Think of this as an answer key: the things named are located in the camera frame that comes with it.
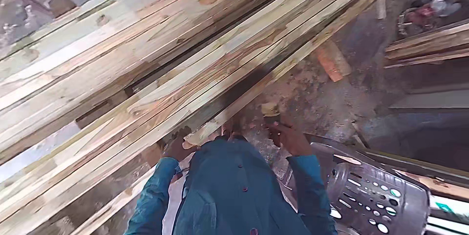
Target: teal shirt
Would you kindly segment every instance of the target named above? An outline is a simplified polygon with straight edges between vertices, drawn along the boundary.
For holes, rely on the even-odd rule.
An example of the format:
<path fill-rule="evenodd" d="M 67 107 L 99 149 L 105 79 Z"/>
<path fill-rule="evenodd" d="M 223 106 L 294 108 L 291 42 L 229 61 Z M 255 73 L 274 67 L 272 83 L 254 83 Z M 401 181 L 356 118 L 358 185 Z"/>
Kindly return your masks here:
<path fill-rule="evenodd" d="M 204 144 L 191 160 L 175 235 L 337 235 L 316 156 L 289 157 L 298 213 L 261 154 L 244 141 Z M 160 235 L 179 163 L 162 158 L 148 180 L 126 235 Z"/>

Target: shirt sleeve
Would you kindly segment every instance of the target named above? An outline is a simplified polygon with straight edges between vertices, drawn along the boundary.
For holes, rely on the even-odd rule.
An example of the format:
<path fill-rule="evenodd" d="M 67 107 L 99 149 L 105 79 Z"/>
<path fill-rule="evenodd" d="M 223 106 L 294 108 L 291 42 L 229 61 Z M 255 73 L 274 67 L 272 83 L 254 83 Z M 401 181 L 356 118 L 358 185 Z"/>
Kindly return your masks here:
<path fill-rule="evenodd" d="M 337 235 L 315 155 L 288 157 L 295 176 L 298 214 L 312 234 Z"/>
<path fill-rule="evenodd" d="M 125 235 L 160 235 L 163 218 L 168 208 L 168 188 L 179 169 L 179 162 L 163 157 L 155 167 L 155 173 L 145 184 L 137 201 L 135 213 L 128 222 Z"/>

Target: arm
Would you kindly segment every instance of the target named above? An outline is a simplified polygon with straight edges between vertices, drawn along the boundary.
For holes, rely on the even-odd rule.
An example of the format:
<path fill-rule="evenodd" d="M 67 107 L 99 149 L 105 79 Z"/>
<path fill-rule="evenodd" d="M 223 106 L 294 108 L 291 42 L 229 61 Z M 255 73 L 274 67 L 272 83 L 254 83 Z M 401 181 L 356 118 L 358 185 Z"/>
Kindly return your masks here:
<path fill-rule="evenodd" d="M 269 124 L 275 135 L 292 157 L 287 158 L 295 176 L 298 196 L 298 213 L 315 235 L 337 235 L 334 220 L 330 216 L 331 206 L 321 179 L 318 159 L 304 134 L 290 120 L 280 116 L 281 123 Z"/>
<path fill-rule="evenodd" d="M 125 235 L 161 234 L 162 221 L 168 208 L 168 188 L 179 162 L 171 157 L 160 159 L 155 173 L 145 184 L 135 213 L 128 222 Z"/>
<path fill-rule="evenodd" d="M 336 235 L 331 207 L 315 155 L 288 157 L 298 196 L 298 213 L 311 233 Z"/>

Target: gray plastic chair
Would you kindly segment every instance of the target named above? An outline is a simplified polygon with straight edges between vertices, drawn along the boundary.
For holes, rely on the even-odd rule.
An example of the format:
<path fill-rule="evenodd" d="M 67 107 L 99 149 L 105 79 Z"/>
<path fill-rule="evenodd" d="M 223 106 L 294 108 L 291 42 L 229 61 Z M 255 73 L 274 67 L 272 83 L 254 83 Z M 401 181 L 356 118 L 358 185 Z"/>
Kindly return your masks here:
<path fill-rule="evenodd" d="M 430 214 L 429 189 L 337 141 L 305 134 L 320 161 L 339 233 L 421 235 Z M 333 155 L 352 158 L 353 163 Z M 288 168 L 280 182 L 296 198 Z"/>

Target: wooden plank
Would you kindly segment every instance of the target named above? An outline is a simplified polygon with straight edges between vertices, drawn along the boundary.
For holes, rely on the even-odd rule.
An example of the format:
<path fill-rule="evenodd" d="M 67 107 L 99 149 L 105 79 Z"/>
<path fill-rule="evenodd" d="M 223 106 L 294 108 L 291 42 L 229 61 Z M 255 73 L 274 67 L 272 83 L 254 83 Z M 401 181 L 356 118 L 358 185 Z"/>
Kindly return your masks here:
<path fill-rule="evenodd" d="M 68 172 L 73 171 L 77 164 L 83 163 L 83 161 L 80 159 L 91 159 L 92 154 L 98 153 L 97 150 L 107 148 L 121 137 L 124 137 L 129 133 L 132 134 L 132 131 L 135 128 L 147 122 L 149 118 L 161 112 L 165 107 L 170 106 L 175 101 L 175 105 L 178 107 L 180 104 L 179 102 L 183 102 L 186 100 L 186 98 L 188 98 L 188 96 L 182 97 L 184 94 L 188 92 L 191 92 L 192 94 L 201 93 L 195 90 L 194 87 L 197 88 L 207 86 L 207 84 L 211 84 L 214 79 L 223 79 L 226 75 L 236 70 L 236 68 L 233 69 L 231 67 L 231 70 L 228 69 L 229 72 L 222 72 L 218 75 L 215 75 L 215 73 L 217 73 L 219 70 L 222 70 L 226 65 L 230 66 L 231 61 L 233 60 L 232 56 L 223 57 L 223 55 L 226 53 L 226 47 L 228 47 L 228 49 L 230 49 L 230 47 L 237 47 L 237 49 L 240 51 L 243 51 L 243 49 L 249 48 L 250 46 L 254 46 L 253 48 L 256 49 L 256 43 L 254 41 L 249 42 L 249 36 L 253 36 L 258 30 L 261 30 L 262 28 L 255 26 L 276 26 L 275 24 L 272 25 L 272 22 L 275 23 L 278 21 L 279 16 L 281 18 L 281 15 L 283 15 L 285 11 L 290 10 L 297 4 L 297 0 L 292 0 L 290 1 L 290 7 L 288 7 L 284 4 L 284 1 L 286 0 L 276 0 L 274 3 L 256 13 L 254 16 L 241 23 L 238 27 L 224 35 L 221 38 L 221 40 L 225 42 L 224 45 L 220 46 L 221 44 L 219 42 L 214 42 L 205 47 L 202 51 L 198 52 L 189 60 L 171 70 L 167 75 L 163 76 L 157 82 L 154 82 L 147 88 L 144 88 L 129 100 L 126 100 L 118 108 L 98 119 L 92 124 L 93 126 L 82 130 L 74 138 L 64 143 L 61 147 L 58 147 L 57 149 L 61 150 L 61 153 L 58 153 L 52 157 L 50 161 L 45 162 L 43 160 L 40 166 L 35 168 L 30 174 L 28 174 L 27 177 L 22 178 L 20 181 L 16 181 L 14 184 L 2 190 L 1 201 L 3 203 L 0 205 L 2 209 L 9 212 L 14 212 L 15 208 L 19 207 L 12 206 L 11 203 L 16 205 L 24 205 L 27 203 L 27 201 L 29 201 L 29 198 L 41 194 L 44 192 L 44 190 L 50 187 L 50 185 L 60 180 L 60 177 L 63 178 L 66 176 L 66 174 L 63 172 L 64 170 L 68 170 Z M 273 13 L 275 8 L 278 8 L 277 11 L 281 13 Z M 296 14 L 290 13 L 290 17 L 291 19 L 296 18 Z M 272 30 L 266 31 L 263 36 L 257 37 L 257 40 L 262 42 L 263 39 L 269 38 L 271 34 Z M 238 62 L 235 61 L 231 65 L 236 66 L 239 64 L 239 60 L 237 61 Z M 179 73 L 184 78 L 173 81 L 171 78 L 178 75 Z M 207 82 L 206 79 L 208 77 L 212 78 L 212 80 Z M 138 115 L 132 114 L 132 112 L 134 112 L 134 110 L 132 110 L 132 104 L 135 102 L 137 102 L 136 104 L 139 104 L 140 106 L 146 106 L 147 103 L 156 99 L 161 99 L 160 102 L 157 101 L 157 103 L 159 103 L 158 107 L 155 107 L 154 109 L 150 108 L 150 110 L 141 112 Z M 9 198 L 10 203 L 5 203 L 5 198 Z M 4 219 L 6 215 L 7 214 L 2 214 L 2 219 Z"/>
<path fill-rule="evenodd" d="M 307 57 L 316 48 L 321 46 L 328 40 L 334 33 L 336 33 L 345 24 L 355 18 L 361 11 L 365 10 L 367 5 L 373 3 L 375 0 L 359 0 L 357 4 L 350 7 L 338 19 L 334 20 L 329 26 L 322 30 L 313 40 L 306 43 L 289 58 L 282 62 L 271 73 L 264 77 L 255 86 L 249 89 L 245 94 L 239 97 L 229 107 L 221 111 L 208 123 L 204 124 L 196 132 L 186 136 L 186 140 L 191 144 L 203 144 L 207 141 L 207 137 L 217 130 L 223 123 L 228 121 L 233 115 L 239 112 L 244 106 L 255 99 L 257 95 L 261 94 L 262 90 L 268 85 L 275 82 L 280 76 L 283 76 L 291 68 L 293 68 L 299 61 Z"/>
<path fill-rule="evenodd" d="M 446 35 L 455 34 L 461 31 L 469 30 L 469 19 L 455 22 L 429 32 L 421 33 L 413 37 L 402 39 L 396 42 L 393 42 L 386 48 L 386 52 L 390 52 L 397 49 L 402 49 L 410 46 L 415 46 L 417 44 L 428 42 L 432 39 L 440 38 Z"/>
<path fill-rule="evenodd" d="M 148 179 L 155 172 L 155 166 L 133 182 L 130 187 L 122 191 L 113 200 L 102 207 L 97 213 L 93 214 L 82 225 L 75 229 L 70 235 L 90 235 L 97 228 L 103 225 L 108 219 L 116 214 L 120 209 L 131 202 L 132 199 L 140 195 Z"/>
<path fill-rule="evenodd" d="M 443 37 L 423 42 L 419 45 L 408 48 L 393 50 L 386 53 L 386 58 L 390 60 L 402 60 L 420 55 L 428 55 L 449 49 L 455 46 L 463 46 L 469 43 L 469 30 L 461 31 L 456 34 L 445 35 Z"/>
<path fill-rule="evenodd" d="M 0 161 L 3 163 L 53 133 L 59 125 L 89 111 L 80 106 L 90 97 L 102 91 L 107 96 L 115 94 L 116 82 L 132 80 L 151 64 L 170 61 L 176 54 L 167 52 L 179 49 L 184 40 L 197 43 L 191 37 L 248 1 L 216 0 L 206 4 L 203 0 L 179 0 L 137 23 L 139 29 L 134 25 L 2 97 L 0 105 L 6 108 L 0 111 L 0 119 L 5 121 L 0 125 Z M 157 2 L 149 9 L 159 6 Z"/>
<path fill-rule="evenodd" d="M 398 171 L 398 170 L 396 171 L 399 172 L 400 174 L 403 174 L 407 177 L 410 177 L 414 180 L 419 181 L 420 183 L 424 184 L 425 186 L 427 186 L 433 191 L 437 191 L 437 192 L 448 194 L 448 195 L 455 196 L 455 197 L 462 197 L 465 199 L 469 199 L 469 189 L 467 188 L 445 183 L 437 179 L 433 179 L 433 178 L 429 178 L 429 177 L 425 177 L 425 176 L 421 176 L 417 174 L 411 174 L 408 172 L 403 172 L 403 171 Z"/>
<path fill-rule="evenodd" d="M 315 50 L 316 57 L 333 82 L 343 79 L 352 68 L 333 41 L 326 41 Z"/>
<path fill-rule="evenodd" d="M 462 57 L 468 57 L 468 56 L 469 56 L 469 48 L 464 48 L 464 49 L 458 49 L 458 50 L 454 50 L 450 52 L 430 54 L 426 56 L 399 60 L 399 61 L 394 62 L 393 64 L 385 66 L 384 68 L 391 69 L 391 68 L 423 64 L 423 63 L 431 63 L 431 62 L 437 62 L 437 61 L 453 59 L 453 58 L 462 58 Z"/>
<path fill-rule="evenodd" d="M 47 72 L 74 56 L 132 26 L 143 18 L 138 11 L 154 0 L 107 0 L 0 61 L 0 82 L 15 82 Z"/>
<path fill-rule="evenodd" d="M 43 37 L 49 35 L 50 33 L 53 33 L 57 29 L 60 29 L 62 27 L 66 27 L 68 23 L 73 22 L 80 16 L 83 16 L 90 11 L 93 11 L 95 9 L 98 9 L 100 6 L 105 4 L 109 0 L 90 0 L 80 7 L 75 8 L 72 11 L 67 12 L 66 14 L 60 16 L 57 18 L 57 20 L 51 22 L 50 24 L 47 24 L 34 32 L 33 34 L 15 42 L 14 44 L 3 48 L 0 51 L 0 61 L 3 60 L 3 58 L 12 55 L 13 53 L 23 49 L 24 47 L 34 44 L 41 40 Z"/>
<path fill-rule="evenodd" d="M 301 34 L 310 30 L 315 25 L 318 25 L 319 22 L 325 20 L 328 16 L 333 16 L 337 11 L 340 11 L 350 1 L 353 0 L 340 0 L 340 4 L 328 6 L 324 12 L 319 12 L 316 16 L 313 17 L 313 22 L 317 21 L 317 23 L 312 25 L 303 24 L 305 26 L 304 28 L 295 27 L 295 30 L 301 29 L 302 31 L 292 31 L 291 33 Z M 271 36 L 271 34 L 265 33 L 263 38 L 259 41 L 265 40 L 266 35 L 267 38 Z M 215 77 L 211 75 L 210 72 L 203 73 L 203 76 L 218 78 L 219 81 L 207 80 L 205 84 L 202 84 L 204 85 L 202 89 L 195 89 L 191 95 L 186 95 L 184 99 L 178 101 L 176 104 L 173 104 L 174 107 L 166 108 L 158 115 L 150 118 L 150 120 L 148 120 L 145 125 L 140 126 L 135 131 L 132 131 L 129 135 L 119 140 L 119 142 L 114 144 L 112 147 L 103 151 L 101 154 L 99 154 L 90 162 L 81 166 L 63 181 L 56 184 L 38 198 L 34 199 L 34 201 L 29 203 L 26 207 L 20 209 L 10 218 L 3 221 L 3 223 L 0 224 L 0 230 L 2 232 L 15 231 L 16 234 L 18 234 L 18 232 L 22 234 L 26 231 L 25 229 L 31 227 L 34 228 L 36 225 L 38 225 L 38 223 L 42 223 L 44 220 L 47 220 L 47 218 L 55 214 L 62 207 L 66 206 L 71 201 L 74 201 L 83 192 L 86 192 L 86 190 L 89 190 L 92 186 L 96 185 L 108 174 L 111 174 L 114 170 L 117 170 L 120 166 L 125 164 L 128 159 L 132 159 L 135 155 L 145 150 L 148 146 L 161 139 L 161 137 L 170 132 L 182 120 L 190 117 L 193 112 L 203 107 L 212 99 L 216 98 L 218 95 L 229 89 L 240 79 L 249 74 L 249 72 L 254 71 L 259 65 L 268 62 L 270 58 L 281 52 L 290 42 L 292 42 L 292 40 L 285 38 L 280 39 L 274 44 L 268 42 L 264 45 L 268 46 L 267 49 L 265 49 L 263 46 L 256 48 L 256 43 L 253 44 L 252 42 L 249 42 L 247 44 L 247 48 L 254 45 L 255 50 L 252 52 L 248 50 L 248 52 L 238 54 L 242 57 L 232 61 L 232 63 L 230 63 L 225 68 L 228 71 L 230 69 L 237 69 L 233 74 L 229 75 L 227 78 L 224 78 L 224 76 L 220 76 L 222 73 L 219 71 L 216 72 L 218 74 Z M 226 57 L 223 55 L 225 55 L 224 52 L 221 53 L 220 56 L 226 59 Z M 187 70 L 181 72 L 178 77 L 185 78 L 188 75 L 192 75 L 192 72 L 194 72 L 193 70 L 201 71 L 200 64 L 202 63 L 193 64 Z M 171 83 L 175 79 L 177 78 L 173 78 L 166 82 L 159 89 L 168 89 L 167 84 Z M 138 114 L 142 114 L 148 111 L 152 111 L 153 108 L 157 107 L 158 102 L 155 102 L 154 99 L 149 99 L 149 95 L 143 98 L 143 100 L 141 100 L 135 107 L 131 107 L 130 111 L 133 113 L 138 111 Z"/>
<path fill-rule="evenodd" d="M 391 109 L 469 108 L 469 90 L 407 95 Z"/>
<path fill-rule="evenodd" d="M 226 19 L 226 22 L 232 22 L 234 20 L 236 20 L 235 18 L 241 18 L 241 17 L 250 17 L 252 16 L 253 14 L 255 14 L 256 12 L 258 12 L 260 9 L 264 8 L 266 5 L 268 5 L 268 3 L 266 3 L 265 5 L 262 5 L 262 3 L 265 3 L 265 2 L 270 2 L 272 0 L 252 0 L 250 3 L 246 4 L 245 6 L 243 6 L 243 9 L 238 9 L 236 12 L 233 12 L 231 13 L 229 16 L 226 16 L 225 19 Z M 252 9 L 251 11 L 248 12 L 248 14 L 246 15 L 243 15 L 242 14 L 242 11 L 243 10 L 249 10 L 249 9 Z M 195 53 L 199 52 L 202 48 L 208 46 L 210 43 L 212 43 L 213 41 L 215 41 L 216 39 L 220 38 L 221 36 L 223 36 L 224 34 L 226 34 L 228 31 L 230 31 L 231 29 L 233 29 L 234 27 L 238 26 L 241 22 L 233 22 L 231 26 L 229 26 L 228 28 L 223 28 L 222 26 L 225 25 L 224 22 L 221 22 L 222 24 L 220 25 L 220 27 L 218 25 L 214 25 L 214 27 L 216 27 L 217 29 L 220 28 L 221 32 L 213 37 L 210 37 L 208 40 L 205 40 L 203 43 L 199 44 L 196 48 L 192 48 L 190 50 L 189 53 L 186 53 L 183 57 L 177 59 L 178 62 L 175 62 L 176 64 L 170 64 L 166 67 L 164 67 L 162 70 L 158 71 L 156 75 L 156 77 L 154 78 L 154 80 L 150 81 L 150 83 L 154 82 L 155 80 L 158 80 L 157 83 L 155 83 L 157 86 L 161 86 L 163 83 L 165 83 L 167 80 L 170 79 L 170 77 L 172 76 L 175 76 L 177 75 L 179 72 L 181 72 L 184 68 L 186 68 L 187 66 L 185 67 L 182 67 L 182 68 L 178 68 L 178 69 L 174 69 L 176 66 L 178 66 L 179 64 L 181 64 L 182 62 L 184 62 L 186 59 L 188 59 L 189 57 L 193 56 Z M 167 72 L 171 71 L 169 74 L 167 74 L 166 76 L 164 76 L 163 78 L 161 78 L 161 76 L 165 75 Z M 138 84 L 137 85 L 137 89 L 138 91 L 135 91 L 135 92 L 139 92 L 141 91 L 142 89 L 144 89 L 145 87 L 147 87 L 149 84 Z M 144 95 L 147 95 L 146 92 L 149 92 L 149 90 L 151 90 L 151 88 L 156 88 L 156 87 L 150 87 L 148 89 L 146 89 L 145 91 L 139 93 L 139 97 L 142 97 Z M 138 100 L 139 98 L 137 96 L 134 96 L 132 98 L 132 100 L 129 100 L 127 101 L 127 103 L 134 103 L 136 100 Z M 82 130 L 80 132 L 80 134 L 78 134 L 75 138 L 73 138 L 72 140 L 75 141 L 76 139 L 79 139 L 81 138 L 83 135 L 91 132 L 91 130 L 94 130 L 96 128 L 96 125 L 97 124 L 102 124 L 103 122 L 105 121 L 108 121 L 111 117 L 115 117 L 116 116 L 116 113 L 117 112 L 111 112 L 110 114 L 111 115 L 108 115 L 107 117 L 105 117 L 103 120 L 100 120 L 100 121 L 97 121 L 95 124 L 93 124 L 91 127 L 87 128 L 86 130 Z M 7 179 L 6 181 L 4 181 L 3 183 L 0 184 L 0 190 L 3 190 L 5 187 L 11 185 L 12 183 L 14 183 L 15 181 L 21 179 L 22 177 L 24 177 L 26 174 L 28 174 L 29 172 L 31 172 L 33 169 L 36 170 L 36 173 L 34 174 L 34 176 L 36 178 L 39 177 L 39 175 L 37 174 L 38 173 L 38 169 L 37 167 L 38 166 L 41 166 L 41 167 L 45 167 L 47 168 L 47 164 L 49 163 L 48 160 L 50 160 L 52 157 L 54 157 L 56 154 L 58 154 L 59 152 L 61 152 L 62 150 L 64 150 L 65 148 L 67 148 L 68 145 L 67 144 L 63 144 L 57 148 L 55 148 L 51 154 L 39 159 L 38 161 L 32 163 L 31 165 L 27 166 L 26 168 L 22 169 L 20 172 L 18 172 L 17 174 L 15 174 L 13 177 Z"/>

